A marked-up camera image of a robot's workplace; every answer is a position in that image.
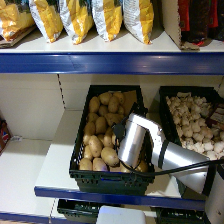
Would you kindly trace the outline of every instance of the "potato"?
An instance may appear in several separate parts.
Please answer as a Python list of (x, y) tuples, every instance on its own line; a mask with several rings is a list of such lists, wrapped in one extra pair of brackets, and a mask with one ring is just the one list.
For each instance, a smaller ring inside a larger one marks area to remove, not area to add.
[(108, 166), (116, 166), (119, 163), (117, 153), (110, 147), (103, 148), (101, 157)]
[(119, 99), (119, 103), (121, 105), (124, 104), (125, 96), (124, 96), (124, 94), (122, 92), (115, 92), (115, 93), (113, 93), (113, 96), (116, 96)]
[(90, 113), (97, 113), (100, 107), (100, 101), (99, 99), (94, 96), (90, 101), (89, 101), (89, 112)]
[(89, 159), (83, 158), (79, 162), (79, 170), (93, 170), (93, 164)]
[(122, 163), (121, 163), (120, 167), (121, 167), (121, 172), (122, 172), (122, 173), (130, 173), (130, 172), (131, 172), (130, 170), (128, 170), (127, 168), (125, 168), (125, 167), (122, 165)]
[(92, 135), (89, 140), (89, 148), (93, 157), (100, 157), (102, 151), (102, 142), (95, 135)]
[(108, 104), (108, 111), (110, 113), (117, 113), (118, 108), (119, 108), (119, 99), (116, 96), (112, 96)]
[(118, 163), (116, 166), (109, 166), (110, 172), (121, 172), (121, 166), (120, 163)]
[(91, 137), (90, 134), (84, 134), (84, 136), (83, 136), (83, 143), (84, 143), (84, 145), (89, 145), (90, 137)]
[(107, 130), (107, 121), (105, 117), (99, 117), (96, 120), (96, 134), (104, 134)]
[(99, 135), (97, 135), (97, 138), (102, 142), (102, 146), (103, 146), (104, 135), (103, 134), (99, 134)]
[(109, 92), (102, 93), (99, 95), (100, 102), (106, 106), (109, 104), (109, 100), (111, 97), (112, 97), (112, 94)]
[(114, 147), (114, 145), (112, 143), (112, 136), (111, 135), (104, 135), (103, 145), (104, 145), (104, 147), (110, 147), (110, 148)]
[(118, 124), (121, 122), (122, 118), (119, 114), (108, 113), (105, 115), (107, 124), (111, 127), (114, 123)]
[(93, 122), (88, 122), (84, 128), (84, 134), (94, 135), (96, 131), (95, 124)]
[(95, 158), (93, 160), (93, 171), (108, 171), (108, 168), (101, 158)]
[(99, 115), (100, 115), (101, 117), (104, 117), (104, 115), (108, 113), (108, 108), (107, 108), (107, 106), (101, 105), (100, 108), (99, 108), (98, 113), (99, 113)]
[(87, 115), (87, 122), (93, 122), (95, 123), (96, 122), (96, 119), (98, 118), (99, 116), (96, 114), (96, 113), (89, 113)]
[(112, 136), (113, 135), (113, 129), (111, 127), (108, 127), (106, 132), (105, 132), (105, 135), (110, 135)]
[(89, 159), (90, 161), (93, 160), (93, 155), (90, 151), (89, 146), (85, 146), (84, 151), (83, 151), (83, 158)]
[(124, 108), (122, 106), (119, 106), (117, 113), (123, 115), (124, 114)]
[(148, 171), (148, 165), (145, 162), (145, 160), (141, 160), (140, 164), (136, 168), (136, 171), (139, 171), (139, 172), (147, 172)]

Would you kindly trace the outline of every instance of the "white shelf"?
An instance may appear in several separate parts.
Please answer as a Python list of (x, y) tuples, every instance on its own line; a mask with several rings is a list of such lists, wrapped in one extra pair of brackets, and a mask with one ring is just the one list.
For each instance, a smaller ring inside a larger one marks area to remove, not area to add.
[(176, 179), (174, 177), (170, 178), (168, 175), (156, 177), (154, 183), (149, 184), (145, 193), (146, 196), (120, 196), (81, 192), (75, 179), (69, 176), (70, 159), (81, 115), (81, 111), (64, 112), (35, 184), (37, 196), (185, 209), (192, 209), (190, 206), (195, 206), (194, 209), (196, 210), (203, 208), (204, 204), (201, 201), (181, 199)]
[[(54, 43), (46, 43), (38, 29), (26, 36), (15, 46), (1, 49), (0, 53), (68, 53), (68, 52), (181, 52), (162, 28), (154, 28), (151, 45), (146, 45), (134, 38), (123, 26), (116, 39), (105, 42), (93, 27), (84, 41), (73, 45), (71, 38), (63, 30)], [(224, 52), (224, 43), (208, 39), (201, 52)]]
[(33, 191), (50, 141), (8, 142), (0, 156), (0, 219), (49, 223), (53, 198)]
[[(79, 191), (77, 182), (69, 176), (69, 165), (81, 115), (81, 111), (65, 110), (35, 188)], [(146, 195), (180, 198), (175, 178), (168, 175), (156, 177), (148, 186)]]

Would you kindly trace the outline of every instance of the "white wall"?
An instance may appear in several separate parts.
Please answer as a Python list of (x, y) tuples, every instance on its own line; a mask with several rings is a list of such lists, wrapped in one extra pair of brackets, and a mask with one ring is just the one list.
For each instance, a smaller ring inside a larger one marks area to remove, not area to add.
[[(212, 86), (224, 97), (222, 79), (222, 76), (60, 74), (66, 109), (74, 110), (83, 109), (90, 84), (140, 85), (145, 106), (158, 112), (160, 86)], [(53, 139), (64, 111), (57, 75), (0, 74), (0, 111), (13, 135)]]
[[(164, 85), (211, 86), (216, 90), (222, 76), (175, 75), (60, 75), (66, 108), (83, 109), (89, 85), (140, 85), (144, 103), (151, 112), (159, 110), (159, 87)], [(224, 87), (220, 93), (224, 96)]]
[(13, 135), (51, 140), (64, 111), (56, 74), (0, 74), (0, 110)]

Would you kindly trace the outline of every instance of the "mushroom crate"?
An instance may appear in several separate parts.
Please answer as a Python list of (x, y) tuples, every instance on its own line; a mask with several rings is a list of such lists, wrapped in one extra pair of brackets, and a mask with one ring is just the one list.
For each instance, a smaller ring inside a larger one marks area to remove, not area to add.
[[(207, 122), (216, 104), (223, 102), (213, 88), (161, 87), (160, 93), (163, 104), (160, 106), (160, 117), (170, 141), (210, 160), (224, 156), (224, 131)], [(169, 121), (169, 131), (165, 127), (165, 119)]]

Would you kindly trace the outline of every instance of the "metal cylinder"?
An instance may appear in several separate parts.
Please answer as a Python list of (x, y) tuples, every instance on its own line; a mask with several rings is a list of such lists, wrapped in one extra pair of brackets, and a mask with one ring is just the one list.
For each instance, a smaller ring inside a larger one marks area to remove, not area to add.
[[(169, 142), (165, 149), (165, 154), (162, 162), (163, 170), (175, 169), (183, 166), (189, 166), (195, 163), (208, 161), (209, 159), (199, 153), (184, 149), (172, 142)], [(208, 167), (194, 168), (178, 173), (173, 173), (178, 180), (180, 180), (187, 187), (192, 190), (202, 193), (207, 177)]]
[(212, 189), (205, 203), (205, 223), (224, 223), (224, 165), (217, 166)]
[(127, 121), (126, 136), (121, 141), (118, 158), (129, 166), (136, 167), (146, 130), (140, 125)]

